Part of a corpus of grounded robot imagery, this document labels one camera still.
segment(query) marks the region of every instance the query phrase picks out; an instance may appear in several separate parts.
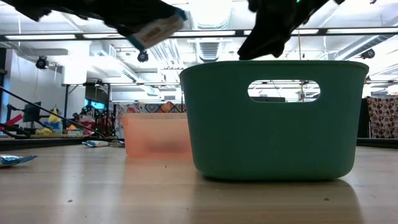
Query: patterned curtain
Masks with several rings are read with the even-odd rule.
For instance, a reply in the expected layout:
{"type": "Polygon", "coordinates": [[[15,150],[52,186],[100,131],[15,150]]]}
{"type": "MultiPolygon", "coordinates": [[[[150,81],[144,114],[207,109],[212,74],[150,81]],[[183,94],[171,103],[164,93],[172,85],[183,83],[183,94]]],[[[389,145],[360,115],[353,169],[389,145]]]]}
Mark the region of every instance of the patterned curtain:
{"type": "Polygon", "coordinates": [[[398,98],[367,97],[372,138],[398,138],[398,98]]]}

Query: security camera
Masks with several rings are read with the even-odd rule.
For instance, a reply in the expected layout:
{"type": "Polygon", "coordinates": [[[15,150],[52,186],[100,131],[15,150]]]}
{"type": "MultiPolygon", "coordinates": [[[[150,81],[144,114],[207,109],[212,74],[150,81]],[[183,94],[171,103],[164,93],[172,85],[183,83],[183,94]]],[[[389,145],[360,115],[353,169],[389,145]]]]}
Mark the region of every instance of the security camera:
{"type": "Polygon", "coordinates": [[[36,68],[38,69],[49,68],[49,61],[47,61],[47,56],[39,56],[39,59],[36,61],[36,68]]]}
{"type": "Polygon", "coordinates": [[[149,59],[149,57],[148,57],[147,51],[146,51],[146,50],[141,50],[141,51],[139,52],[139,54],[138,54],[137,60],[138,60],[139,62],[147,62],[148,59],[149,59]]]}
{"type": "Polygon", "coordinates": [[[376,53],[374,52],[373,49],[369,49],[369,50],[367,50],[367,51],[365,51],[365,52],[363,52],[363,53],[361,54],[361,58],[362,58],[362,59],[366,59],[366,58],[371,59],[371,58],[374,58],[374,55],[375,55],[375,54],[376,54],[376,53]]]}

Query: basket handle hole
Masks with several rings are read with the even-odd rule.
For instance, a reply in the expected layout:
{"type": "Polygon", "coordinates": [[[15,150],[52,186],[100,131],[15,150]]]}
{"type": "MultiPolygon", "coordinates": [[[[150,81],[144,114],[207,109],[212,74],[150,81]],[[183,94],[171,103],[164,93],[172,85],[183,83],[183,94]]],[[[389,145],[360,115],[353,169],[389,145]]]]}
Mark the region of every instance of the basket handle hole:
{"type": "Polygon", "coordinates": [[[320,96],[319,85],[312,80],[256,80],[248,87],[249,97],[260,103],[311,102],[320,96]]]}

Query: ceiling light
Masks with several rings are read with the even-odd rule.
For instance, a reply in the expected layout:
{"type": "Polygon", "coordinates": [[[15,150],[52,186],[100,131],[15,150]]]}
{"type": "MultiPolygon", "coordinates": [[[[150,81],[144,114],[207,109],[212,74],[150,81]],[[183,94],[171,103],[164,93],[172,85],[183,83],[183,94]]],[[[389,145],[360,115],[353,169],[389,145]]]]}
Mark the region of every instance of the ceiling light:
{"type": "Polygon", "coordinates": [[[69,18],[78,26],[85,26],[85,25],[87,25],[89,23],[88,20],[82,19],[82,18],[80,18],[78,16],[75,16],[75,15],[71,15],[70,14],[69,18]]]}
{"type": "Polygon", "coordinates": [[[83,37],[86,39],[110,39],[110,38],[120,38],[123,39],[123,37],[120,34],[112,33],[112,34],[83,34],[83,37]]]}
{"type": "Polygon", "coordinates": [[[180,31],[175,32],[172,37],[216,37],[216,36],[234,36],[233,30],[198,30],[198,31],[180,31]]]}
{"type": "Polygon", "coordinates": [[[48,34],[48,35],[6,35],[8,40],[72,40],[73,34],[48,34]]]}
{"type": "Polygon", "coordinates": [[[191,39],[187,40],[189,44],[198,44],[198,43],[231,43],[232,39],[191,39]]]}
{"type": "Polygon", "coordinates": [[[62,84],[62,86],[84,86],[83,84],[68,84],[68,83],[64,83],[62,84]]]}
{"type": "Polygon", "coordinates": [[[356,29],[328,29],[327,34],[375,34],[397,33],[398,27],[356,28],[356,29]]]}
{"type": "Polygon", "coordinates": [[[111,83],[111,86],[159,86],[159,85],[181,85],[179,82],[149,82],[149,83],[111,83]]]}
{"type": "Polygon", "coordinates": [[[136,102],[138,100],[111,100],[113,103],[130,103],[130,102],[136,102]]]}
{"type": "MultiPolygon", "coordinates": [[[[299,29],[300,30],[300,34],[317,34],[318,33],[318,29],[299,29]]],[[[299,34],[299,30],[293,30],[292,34],[293,35],[298,35],[299,34]]],[[[243,35],[250,35],[251,34],[251,30],[245,30],[243,31],[243,35]]]]}
{"type": "Polygon", "coordinates": [[[295,29],[293,30],[292,34],[298,35],[300,31],[300,34],[316,34],[318,32],[318,29],[295,29]]]}

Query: green plastic basket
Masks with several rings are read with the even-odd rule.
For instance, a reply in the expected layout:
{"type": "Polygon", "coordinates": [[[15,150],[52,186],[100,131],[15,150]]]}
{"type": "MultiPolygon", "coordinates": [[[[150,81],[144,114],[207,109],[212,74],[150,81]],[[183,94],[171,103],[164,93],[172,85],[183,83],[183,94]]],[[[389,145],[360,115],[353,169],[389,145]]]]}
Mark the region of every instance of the green plastic basket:
{"type": "Polygon", "coordinates": [[[196,65],[181,74],[196,168],[229,180],[323,180],[353,167],[368,66],[344,61],[196,65]],[[255,102],[257,80],[313,80],[307,103],[255,102]]]}

